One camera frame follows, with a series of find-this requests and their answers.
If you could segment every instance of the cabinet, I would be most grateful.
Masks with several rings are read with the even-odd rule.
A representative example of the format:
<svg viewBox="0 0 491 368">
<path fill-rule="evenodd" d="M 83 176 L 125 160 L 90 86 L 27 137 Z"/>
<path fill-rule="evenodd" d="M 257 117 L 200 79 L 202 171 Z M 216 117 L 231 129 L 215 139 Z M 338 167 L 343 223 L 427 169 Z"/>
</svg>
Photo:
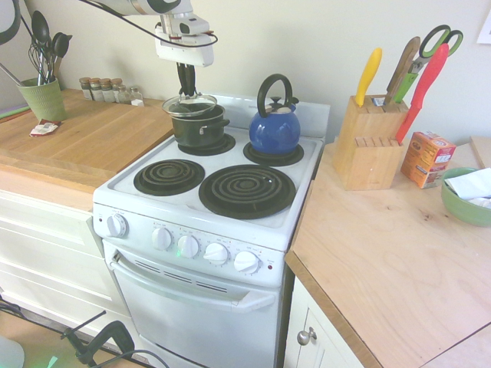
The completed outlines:
<svg viewBox="0 0 491 368">
<path fill-rule="evenodd" d="M 298 333 L 311 331 L 301 345 Z M 285 368 L 363 368 L 339 332 L 315 303 L 299 279 L 295 278 L 292 309 L 286 340 Z"/>
<path fill-rule="evenodd" d="M 82 331 L 121 320 L 137 335 L 89 212 L 0 190 L 0 293 L 70 327 L 105 310 Z"/>
</svg>

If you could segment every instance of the stove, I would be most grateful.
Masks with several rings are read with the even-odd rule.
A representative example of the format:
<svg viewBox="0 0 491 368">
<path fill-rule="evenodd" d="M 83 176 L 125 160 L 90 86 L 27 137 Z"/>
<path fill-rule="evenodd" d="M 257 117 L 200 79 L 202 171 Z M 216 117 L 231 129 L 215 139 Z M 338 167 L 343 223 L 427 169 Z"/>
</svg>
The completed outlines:
<svg viewBox="0 0 491 368">
<path fill-rule="evenodd" d="M 282 300 L 291 293 L 284 257 L 325 143 L 329 106 L 300 103 L 298 147 L 274 156 L 251 147 L 255 99 L 216 98 L 230 120 L 224 137 L 190 149 L 172 136 L 149 151 L 96 189 L 94 229 L 148 349 L 189 368 L 273 368 L 284 340 Z M 176 319 L 194 329 L 186 336 L 192 346 L 162 332 L 187 330 L 176 325 L 174 333 Z M 210 353 L 216 341 L 227 356 Z"/>
</svg>

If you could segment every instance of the oven door handle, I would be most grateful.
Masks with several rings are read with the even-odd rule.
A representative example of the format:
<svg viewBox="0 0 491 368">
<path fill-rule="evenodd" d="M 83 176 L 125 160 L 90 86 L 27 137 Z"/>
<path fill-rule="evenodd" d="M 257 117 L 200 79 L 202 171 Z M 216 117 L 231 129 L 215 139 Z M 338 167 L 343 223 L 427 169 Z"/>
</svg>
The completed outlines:
<svg viewBox="0 0 491 368">
<path fill-rule="evenodd" d="M 177 288 L 169 287 L 164 283 L 160 284 L 150 280 L 144 275 L 130 270 L 128 267 L 123 265 L 123 262 L 121 261 L 122 259 L 119 261 L 112 261 L 110 263 L 110 267 L 115 271 L 119 271 L 127 279 L 133 283 L 139 284 L 148 291 L 175 301 L 234 313 L 247 313 L 255 311 L 259 308 L 267 307 L 275 302 L 274 294 L 263 291 L 249 291 L 242 299 L 239 300 L 222 300 L 214 297 L 204 297 L 202 295 L 187 293 Z"/>
</svg>

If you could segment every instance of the kettle handle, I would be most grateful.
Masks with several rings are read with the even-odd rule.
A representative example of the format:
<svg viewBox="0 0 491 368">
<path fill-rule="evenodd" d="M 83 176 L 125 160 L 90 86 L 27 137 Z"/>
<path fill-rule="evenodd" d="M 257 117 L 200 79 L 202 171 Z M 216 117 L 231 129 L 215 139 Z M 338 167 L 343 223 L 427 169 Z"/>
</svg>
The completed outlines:
<svg viewBox="0 0 491 368">
<path fill-rule="evenodd" d="M 258 112 L 261 117 L 268 117 L 266 113 L 266 94 L 268 94 L 269 88 L 277 82 L 283 82 L 285 86 L 285 104 L 283 106 L 290 107 L 293 98 L 292 84 L 283 74 L 271 74 L 269 77 L 264 79 L 258 92 Z"/>
</svg>

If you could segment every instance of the green utensil holder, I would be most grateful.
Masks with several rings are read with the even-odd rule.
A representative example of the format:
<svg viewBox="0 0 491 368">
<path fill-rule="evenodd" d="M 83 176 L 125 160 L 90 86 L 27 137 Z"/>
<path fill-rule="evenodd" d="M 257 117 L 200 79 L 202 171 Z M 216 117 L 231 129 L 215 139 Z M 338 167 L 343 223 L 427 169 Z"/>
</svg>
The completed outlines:
<svg viewBox="0 0 491 368">
<path fill-rule="evenodd" d="M 24 80 L 22 83 L 24 86 L 18 86 L 18 89 L 39 121 L 41 119 L 49 121 L 67 119 L 58 79 L 41 86 L 37 85 L 37 78 Z"/>
</svg>

